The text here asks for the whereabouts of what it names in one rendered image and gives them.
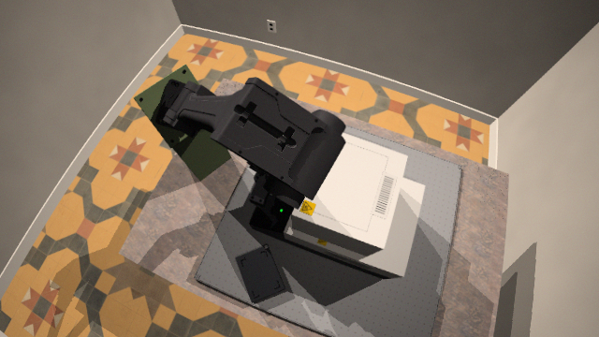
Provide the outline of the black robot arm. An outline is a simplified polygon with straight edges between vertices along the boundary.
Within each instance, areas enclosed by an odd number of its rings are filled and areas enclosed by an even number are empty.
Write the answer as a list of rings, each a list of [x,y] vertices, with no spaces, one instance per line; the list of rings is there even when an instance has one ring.
[[[191,138],[209,131],[211,139],[251,163],[258,180],[249,200],[260,208],[270,194],[297,210],[305,197],[313,200],[346,144],[340,118],[326,110],[310,113],[258,77],[233,95],[171,79],[162,100],[157,124]]]

